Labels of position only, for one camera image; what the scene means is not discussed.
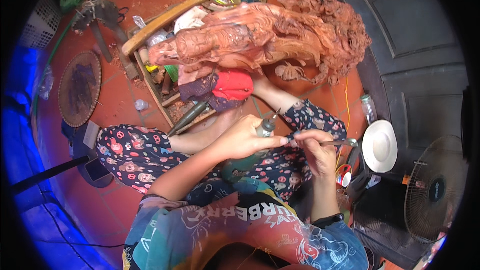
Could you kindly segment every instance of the door panel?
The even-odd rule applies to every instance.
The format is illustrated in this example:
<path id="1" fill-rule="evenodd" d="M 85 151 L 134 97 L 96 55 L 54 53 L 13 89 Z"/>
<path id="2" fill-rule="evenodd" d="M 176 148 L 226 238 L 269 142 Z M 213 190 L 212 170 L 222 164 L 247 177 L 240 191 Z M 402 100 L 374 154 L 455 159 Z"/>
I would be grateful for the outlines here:
<path id="1" fill-rule="evenodd" d="M 462 91 L 468 85 L 461 63 L 382 75 L 398 144 L 394 173 L 410 174 L 414 161 L 437 138 L 460 136 Z"/>
<path id="2" fill-rule="evenodd" d="M 372 85 L 375 72 L 381 77 L 379 94 L 385 94 L 390 119 L 379 116 L 391 121 L 398 142 L 393 172 L 410 173 L 435 139 L 460 136 L 462 90 L 468 83 L 455 32 L 438 0 L 345 2 L 362 16 L 373 41 L 378 70 L 362 63 L 357 68 L 364 87 Z"/>

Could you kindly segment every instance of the wood carving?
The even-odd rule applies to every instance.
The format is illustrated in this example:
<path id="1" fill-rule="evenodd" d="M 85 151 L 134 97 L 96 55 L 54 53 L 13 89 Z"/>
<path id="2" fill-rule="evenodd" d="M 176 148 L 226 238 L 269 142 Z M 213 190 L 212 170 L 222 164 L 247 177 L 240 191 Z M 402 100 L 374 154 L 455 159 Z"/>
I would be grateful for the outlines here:
<path id="1" fill-rule="evenodd" d="M 211 73 L 208 69 L 215 64 L 262 74 L 262 65 L 295 59 L 302 66 L 314 63 L 319 73 L 308 78 L 301 67 L 286 62 L 275 69 L 276 75 L 285 81 L 303 79 L 316 84 L 326 79 L 331 69 L 328 82 L 335 85 L 363 60 L 372 40 L 350 4 L 337 0 L 279 2 L 285 7 L 242 3 L 206 15 L 204 26 L 182 29 L 150 48 L 150 62 L 184 65 L 183 73 L 198 72 L 194 75 L 198 79 Z M 295 7 L 301 13 L 293 11 Z"/>

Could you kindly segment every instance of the red cloth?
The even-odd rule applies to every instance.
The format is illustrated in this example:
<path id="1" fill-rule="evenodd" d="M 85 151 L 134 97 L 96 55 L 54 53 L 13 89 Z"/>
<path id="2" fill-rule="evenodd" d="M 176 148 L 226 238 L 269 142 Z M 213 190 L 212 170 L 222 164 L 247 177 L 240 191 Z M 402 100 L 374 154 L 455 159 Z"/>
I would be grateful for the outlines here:
<path id="1" fill-rule="evenodd" d="M 244 100 L 254 91 L 254 83 L 247 71 L 228 69 L 218 73 L 212 93 L 227 100 Z"/>

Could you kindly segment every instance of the plastic bottle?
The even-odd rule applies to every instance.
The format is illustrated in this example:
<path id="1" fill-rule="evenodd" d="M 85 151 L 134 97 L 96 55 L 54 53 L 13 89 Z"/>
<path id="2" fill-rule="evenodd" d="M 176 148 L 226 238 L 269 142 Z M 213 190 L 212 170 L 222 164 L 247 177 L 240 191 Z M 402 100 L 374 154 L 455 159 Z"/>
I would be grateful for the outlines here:
<path id="1" fill-rule="evenodd" d="M 368 125 L 372 124 L 377 120 L 377 110 L 375 109 L 375 103 L 372 100 L 370 94 L 364 94 L 360 96 L 361 109 L 365 119 L 367 119 Z"/>
<path id="2" fill-rule="evenodd" d="M 135 108 L 139 111 L 147 110 L 148 102 L 146 102 L 145 100 L 137 99 L 135 101 Z"/>

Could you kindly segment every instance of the right hand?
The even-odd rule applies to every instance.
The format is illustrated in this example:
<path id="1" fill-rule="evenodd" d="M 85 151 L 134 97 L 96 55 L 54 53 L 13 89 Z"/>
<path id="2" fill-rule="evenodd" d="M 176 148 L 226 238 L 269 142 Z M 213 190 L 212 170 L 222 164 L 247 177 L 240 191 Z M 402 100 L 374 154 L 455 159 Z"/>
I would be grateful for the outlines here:
<path id="1" fill-rule="evenodd" d="M 302 130 L 293 135 L 298 147 L 302 148 L 307 157 L 308 166 L 313 177 L 335 180 L 336 152 L 335 146 L 322 146 L 318 141 L 333 141 L 333 136 L 323 130 Z"/>
<path id="2" fill-rule="evenodd" d="M 288 139 L 284 136 L 257 136 L 256 128 L 261 124 L 262 119 L 254 115 L 243 116 L 229 129 L 225 130 L 209 147 L 223 161 L 226 159 L 243 159 L 262 149 L 287 144 Z"/>

